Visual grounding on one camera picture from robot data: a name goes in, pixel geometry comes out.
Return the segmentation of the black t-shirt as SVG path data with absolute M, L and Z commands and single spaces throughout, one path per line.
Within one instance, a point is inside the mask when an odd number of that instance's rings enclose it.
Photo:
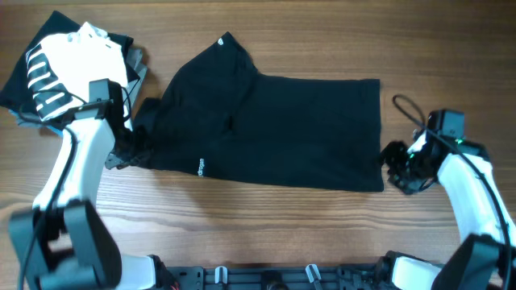
M 381 83 L 267 76 L 232 34 L 183 65 L 134 126 L 149 169 L 380 192 Z

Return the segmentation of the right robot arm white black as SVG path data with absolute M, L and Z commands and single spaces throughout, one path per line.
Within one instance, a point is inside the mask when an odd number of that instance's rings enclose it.
M 493 179 L 493 166 L 479 143 L 421 135 L 412 145 L 391 142 L 381 152 L 389 182 L 405 194 L 420 193 L 427 180 L 440 184 L 451 202 L 460 246 L 438 267 L 399 255 L 389 281 L 398 289 L 491 289 L 515 287 L 515 224 Z

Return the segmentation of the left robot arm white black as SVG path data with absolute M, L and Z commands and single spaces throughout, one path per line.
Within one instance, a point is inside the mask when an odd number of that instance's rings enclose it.
M 123 128 L 123 108 L 112 101 L 67 110 L 53 123 L 63 143 L 31 209 L 9 220 L 19 259 L 19 289 L 152 289 L 159 284 L 151 256 L 124 255 L 95 204 L 106 159 Z

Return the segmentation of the grey folded shirt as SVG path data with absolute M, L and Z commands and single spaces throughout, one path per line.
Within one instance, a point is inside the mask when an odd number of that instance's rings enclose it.
M 143 63 L 143 56 L 144 54 L 141 49 L 130 48 L 126 58 L 128 85 L 125 87 L 127 92 L 123 94 L 125 119 L 124 126 L 130 131 L 132 130 L 132 109 L 148 71 L 148 67 Z M 25 121 L 19 116 L 19 113 L 13 110 L 9 110 L 9 112 L 15 116 L 16 122 L 19 126 L 40 127 L 40 118 L 36 114 L 22 113 L 22 116 L 28 119 L 28 121 Z

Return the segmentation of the blue folded shirt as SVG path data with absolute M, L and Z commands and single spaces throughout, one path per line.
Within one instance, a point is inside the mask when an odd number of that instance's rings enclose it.
M 24 112 L 15 112 L 13 110 L 9 110 L 9 112 L 15 116 L 16 122 L 19 126 L 24 127 L 32 127 L 32 128 L 46 128 L 52 131 L 53 133 L 62 136 L 63 131 L 59 128 L 55 128 L 50 122 L 43 122 L 40 117 L 36 114 L 32 113 L 24 113 Z

